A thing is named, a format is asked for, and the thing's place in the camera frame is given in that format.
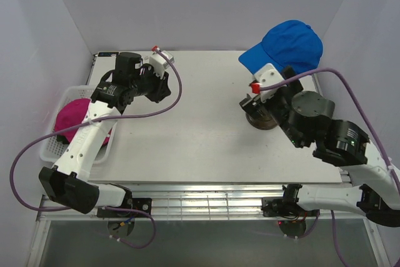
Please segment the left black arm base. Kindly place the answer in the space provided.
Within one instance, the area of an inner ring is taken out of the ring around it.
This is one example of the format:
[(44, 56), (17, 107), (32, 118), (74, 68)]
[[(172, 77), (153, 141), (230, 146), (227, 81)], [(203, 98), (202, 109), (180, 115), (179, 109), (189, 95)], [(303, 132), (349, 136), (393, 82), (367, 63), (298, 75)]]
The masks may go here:
[(152, 198), (132, 198), (124, 202), (119, 209), (124, 209), (124, 211), (115, 211), (110, 209), (98, 208), (96, 216), (98, 218), (145, 218), (146, 215), (142, 213), (132, 212), (131, 209), (136, 211), (145, 212), (151, 215), (153, 199)]

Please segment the pink baseball cap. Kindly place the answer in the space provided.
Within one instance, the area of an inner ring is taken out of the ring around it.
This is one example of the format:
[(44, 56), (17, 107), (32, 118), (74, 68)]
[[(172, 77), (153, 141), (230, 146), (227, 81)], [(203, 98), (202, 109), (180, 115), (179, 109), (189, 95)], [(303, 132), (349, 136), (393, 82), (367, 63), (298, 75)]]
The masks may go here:
[[(71, 101), (70, 103), (65, 105), (56, 116), (54, 130), (61, 131), (63, 129), (82, 123), (87, 113), (90, 102), (91, 100), (88, 98), (81, 98), (75, 99), (74, 101)], [(72, 141), (76, 132), (77, 130), (74, 129), (72, 131), (58, 134), (56, 136), (56, 141), (67, 145)]]

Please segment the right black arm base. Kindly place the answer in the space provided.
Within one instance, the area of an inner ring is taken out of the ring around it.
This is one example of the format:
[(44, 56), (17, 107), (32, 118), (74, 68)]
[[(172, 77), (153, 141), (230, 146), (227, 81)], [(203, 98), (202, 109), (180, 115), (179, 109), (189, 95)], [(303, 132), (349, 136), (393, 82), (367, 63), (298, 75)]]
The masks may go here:
[(282, 198), (262, 198), (261, 211), (264, 217), (280, 217), (285, 219), (296, 219), (303, 217), (315, 217), (319, 214), (318, 210), (306, 211), (293, 200), (283, 200)]

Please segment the blue baseball cap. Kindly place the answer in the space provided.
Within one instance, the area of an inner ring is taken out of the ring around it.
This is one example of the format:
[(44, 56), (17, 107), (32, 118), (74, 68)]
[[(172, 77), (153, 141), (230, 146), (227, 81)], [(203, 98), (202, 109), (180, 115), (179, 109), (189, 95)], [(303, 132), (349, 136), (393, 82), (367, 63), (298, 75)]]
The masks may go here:
[(271, 28), (261, 42), (238, 57), (238, 61), (256, 74), (271, 63), (279, 72), (287, 66), (301, 74), (319, 65), (323, 42), (312, 27), (300, 20), (288, 20)]

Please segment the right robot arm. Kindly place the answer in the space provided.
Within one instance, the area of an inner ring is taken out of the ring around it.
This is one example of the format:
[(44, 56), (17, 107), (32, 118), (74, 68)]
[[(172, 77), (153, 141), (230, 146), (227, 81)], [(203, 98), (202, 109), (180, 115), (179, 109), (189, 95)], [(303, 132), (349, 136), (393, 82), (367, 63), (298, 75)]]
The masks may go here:
[(334, 119), (335, 104), (306, 91), (293, 68), (266, 64), (254, 73), (252, 93), (240, 103), (247, 118), (270, 116), (296, 148), (341, 168), (351, 187), (289, 184), (282, 197), (262, 204), (265, 216), (296, 219), (321, 209), (358, 214), (381, 226), (399, 226), (399, 170), (384, 154), (376, 134), (353, 122)]

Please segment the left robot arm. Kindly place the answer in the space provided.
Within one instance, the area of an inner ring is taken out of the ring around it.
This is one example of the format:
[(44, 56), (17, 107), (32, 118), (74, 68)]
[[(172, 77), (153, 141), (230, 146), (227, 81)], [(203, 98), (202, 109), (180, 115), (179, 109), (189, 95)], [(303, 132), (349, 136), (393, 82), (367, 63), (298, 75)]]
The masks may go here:
[(173, 62), (173, 56), (159, 48), (153, 49), (146, 63), (136, 53), (117, 54), (114, 69), (101, 77), (91, 95), (82, 127), (53, 166), (39, 173), (51, 201), (84, 214), (106, 206), (121, 217), (132, 211), (126, 188), (92, 184), (88, 179), (104, 140), (134, 98), (145, 96), (159, 103), (171, 94), (166, 70)]

